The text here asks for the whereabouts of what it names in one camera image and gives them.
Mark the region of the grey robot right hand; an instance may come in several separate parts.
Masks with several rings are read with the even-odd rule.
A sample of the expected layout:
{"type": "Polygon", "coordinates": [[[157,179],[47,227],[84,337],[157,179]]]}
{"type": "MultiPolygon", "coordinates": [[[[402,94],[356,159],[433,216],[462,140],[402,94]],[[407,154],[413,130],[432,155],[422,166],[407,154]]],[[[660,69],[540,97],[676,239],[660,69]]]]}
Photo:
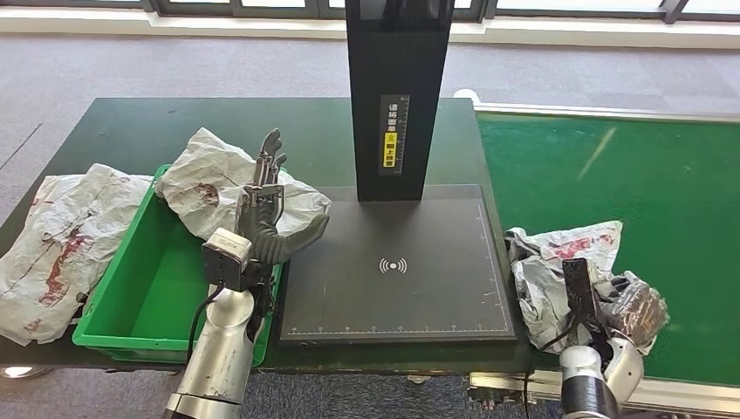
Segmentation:
{"type": "Polygon", "coordinates": [[[669,321],[668,305],[661,294],[631,271],[611,275],[595,285],[606,323],[648,355],[658,334],[669,321]]]}

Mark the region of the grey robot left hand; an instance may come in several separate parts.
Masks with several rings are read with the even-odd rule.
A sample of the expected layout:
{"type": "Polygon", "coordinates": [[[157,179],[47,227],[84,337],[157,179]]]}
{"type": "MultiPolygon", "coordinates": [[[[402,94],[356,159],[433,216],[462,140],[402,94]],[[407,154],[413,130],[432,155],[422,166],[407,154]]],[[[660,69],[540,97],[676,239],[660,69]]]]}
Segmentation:
{"type": "Polygon", "coordinates": [[[278,232],[284,212],[284,186],[278,183],[278,172],[287,160],[286,154],[278,152],[281,147],[281,133],[274,128],[263,140],[252,180],[242,187],[236,206],[235,233],[251,242],[252,259],[270,265],[283,264],[318,241],[330,221],[323,213],[302,230],[278,232]]]}

